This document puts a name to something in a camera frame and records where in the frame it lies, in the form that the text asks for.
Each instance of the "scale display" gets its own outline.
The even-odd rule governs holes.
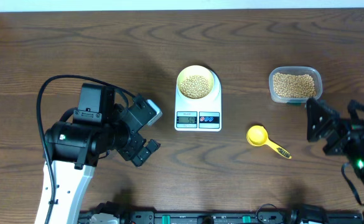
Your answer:
[[[197,128],[197,112],[177,112],[177,128]]]

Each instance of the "plastic container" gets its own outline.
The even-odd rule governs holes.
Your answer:
[[[271,99],[277,103],[306,103],[309,98],[290,98],[290,97],[282,97],[276,94],[273,86],[273,76],[277,73],[282,74],[290,74],[290,75],[305,75],[308,74],[313,78],[314,81],[314,89],[316,90],[316,96],[314,97],[318,100],[323,94],[323,84],[321,82],[320,73],[310,67],[300,67],[300,66],[288,66],[288,67],[278,67],[274,69],[269,76],[269,89]]]

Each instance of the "green led light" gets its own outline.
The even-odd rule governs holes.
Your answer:
[[[359,169],[362,169],[364,167],[364,162],[362,160],[359,160],[357,162],[357,166],[358,166]]]

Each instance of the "spoon handle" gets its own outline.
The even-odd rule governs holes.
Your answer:
[[[272,142],[272,141],[268,140],[268,141],[266,142],[266,144],[267,144],[268,146],[270,146],[270,148],[272,148],[272,149],[273,149],[274,151],[276,151],[278,154],[280,154],[281,156],[283,156],[284,158],[286,158],[286,159],[291,159],[291,158],[292,158],[291,154],[290,154],[287,150],[285,150],[283,147],[281,147],[281,146],[277,145],[276,143],[274,143],[274,142]]]

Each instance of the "white wall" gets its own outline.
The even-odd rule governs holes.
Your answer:
[[[0,12],[364,7],[364,0],[0,0]]]

